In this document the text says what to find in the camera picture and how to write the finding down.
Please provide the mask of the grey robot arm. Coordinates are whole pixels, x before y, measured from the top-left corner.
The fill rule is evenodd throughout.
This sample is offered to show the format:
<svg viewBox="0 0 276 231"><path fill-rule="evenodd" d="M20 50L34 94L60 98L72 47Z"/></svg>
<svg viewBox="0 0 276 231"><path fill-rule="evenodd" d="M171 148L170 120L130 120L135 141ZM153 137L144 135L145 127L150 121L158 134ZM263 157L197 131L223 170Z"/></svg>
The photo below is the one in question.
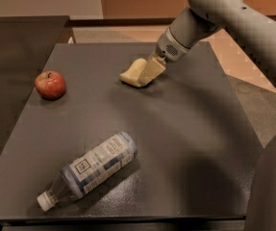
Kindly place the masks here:
<svg viewBox="0 0 276 231"><path fill-rule="evenodd" d="M157 78L168 62L179 61L200 39L224 29L276 89L276 21L242 0L188 3L158 39L138 77L143 85ZM276 135L255 167L244 230L276 231Z"/></svg>

